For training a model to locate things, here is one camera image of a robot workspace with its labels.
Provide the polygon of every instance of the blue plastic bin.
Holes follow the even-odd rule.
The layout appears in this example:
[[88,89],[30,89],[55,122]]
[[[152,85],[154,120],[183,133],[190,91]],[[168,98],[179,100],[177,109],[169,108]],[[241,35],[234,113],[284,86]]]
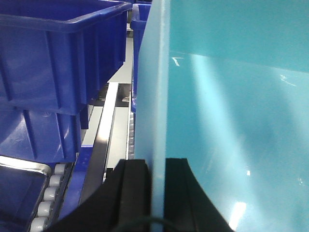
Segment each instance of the blue plastic bin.
[[136,1],[137,4],[151,4],[152,0],[149,1]]
[[0,155],[36,162],[73,162],[81,145],[79,115],[0,104]]
[[133,29],[133,80],[132,80],[132,112],[136,112],[136,96],[137,96],[137,72],[140,45],[144,35],[150,4],[134,4],[132,9],[131,28]]
[[7,167],[0,174],[0,231],[27,232],[45,178]]
[[76,115],[125,61],[131,4],[0,0],[0,103]]

